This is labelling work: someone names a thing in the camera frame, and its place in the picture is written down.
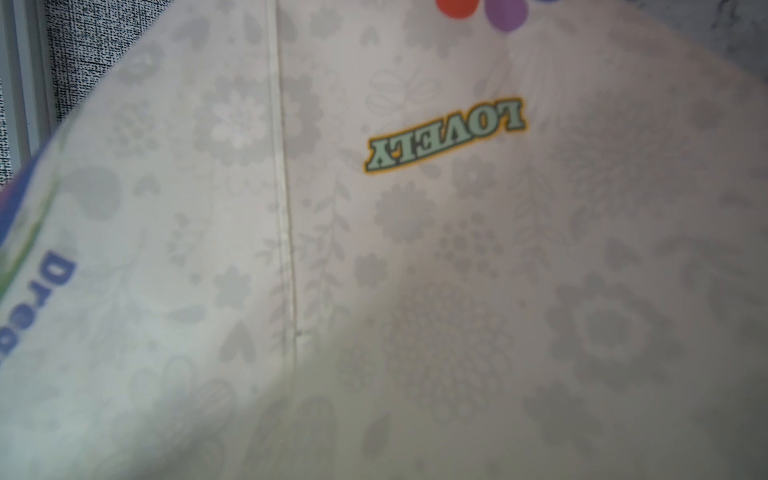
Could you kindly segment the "white printed paper bag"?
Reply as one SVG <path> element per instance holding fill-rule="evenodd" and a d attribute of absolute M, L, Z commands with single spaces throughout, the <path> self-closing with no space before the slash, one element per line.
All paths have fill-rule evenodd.
<path fill-rule="evenodd" d="M 626 1 L 176 1 L 1 194 L 5 479 L 763 479 L 767 84 Z"/>

